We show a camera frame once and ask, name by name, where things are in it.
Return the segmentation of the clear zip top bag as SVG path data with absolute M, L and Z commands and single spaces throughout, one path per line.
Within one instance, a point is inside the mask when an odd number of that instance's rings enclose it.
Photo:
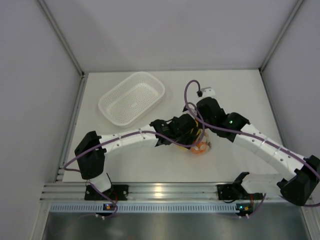
M 188 135 L 185 137 L 185 141 L 181 143 L 184 145 L 193 145 L 191 147 L 179 146 L 180 149 L 184 151 L 189 151 L 195 155 L 203 155 L 208 152 L 211 147 L 211 141 L 209 134 L 206 130 L 203 130 L 199 123 L 196 121 L 196 127 L 194 127 Z

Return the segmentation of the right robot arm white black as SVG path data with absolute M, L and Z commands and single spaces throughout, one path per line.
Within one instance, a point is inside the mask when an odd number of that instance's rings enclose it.
M 296 206 L 306 206 L 307 201 L 320 182 L 320 160 L 297 154 L 268 138 L 239 113 L 225 113 L 213 97 L 204 97 L 194 110 L 185 102 L 185 110 L 207 129 L 252 152 L 274 168 L 276 174 L 253 174 L 243 172 L 233 186 L 240 199 L 250 194 L 280 195 Z

